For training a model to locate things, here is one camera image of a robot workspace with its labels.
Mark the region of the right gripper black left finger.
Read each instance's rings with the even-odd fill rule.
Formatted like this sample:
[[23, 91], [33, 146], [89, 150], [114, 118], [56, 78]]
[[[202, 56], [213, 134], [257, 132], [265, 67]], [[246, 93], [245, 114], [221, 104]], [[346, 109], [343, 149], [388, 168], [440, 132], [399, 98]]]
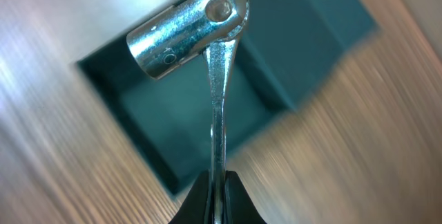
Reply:
[[184, 202], [169, 224], [205, 224], [208, 221], [208, 209], [211, 195], [209, 192], [210, 173], [203, 171], [196, 178]]

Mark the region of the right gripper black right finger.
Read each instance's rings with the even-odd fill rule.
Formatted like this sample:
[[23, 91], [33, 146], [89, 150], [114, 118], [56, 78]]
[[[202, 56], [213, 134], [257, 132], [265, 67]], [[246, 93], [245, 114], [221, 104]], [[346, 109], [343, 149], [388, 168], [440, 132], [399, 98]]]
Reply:
[[258, 213], [236, 172], [226, 172], [224, 191], [227, 224], [267, 224]]

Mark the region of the chrome socket wrench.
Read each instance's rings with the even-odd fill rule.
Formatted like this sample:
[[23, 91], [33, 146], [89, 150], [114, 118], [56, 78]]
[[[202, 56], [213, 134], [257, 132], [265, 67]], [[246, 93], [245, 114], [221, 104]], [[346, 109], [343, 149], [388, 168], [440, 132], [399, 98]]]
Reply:
[[226, 223], [224, 105], [249, 0], [186, 0], [132, 30], [126, 43], [138, 66], [158, 80], [197, 55], [206, 60], [211, 92], [211, 195], [214, 223]]

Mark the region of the dark green open box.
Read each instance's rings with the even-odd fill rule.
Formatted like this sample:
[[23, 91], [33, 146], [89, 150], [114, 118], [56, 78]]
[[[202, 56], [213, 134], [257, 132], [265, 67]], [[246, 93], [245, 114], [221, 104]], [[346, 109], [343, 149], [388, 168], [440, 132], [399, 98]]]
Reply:
[[[250, 2], [227, 93], [228, 152], [280, 113], [298, 110], [376, 27], [359, 0]], [[202, 57], [153, 80], [120, 35], [78, 65], [168, 192], [179, 193], [209, 167], [211, 103]]]

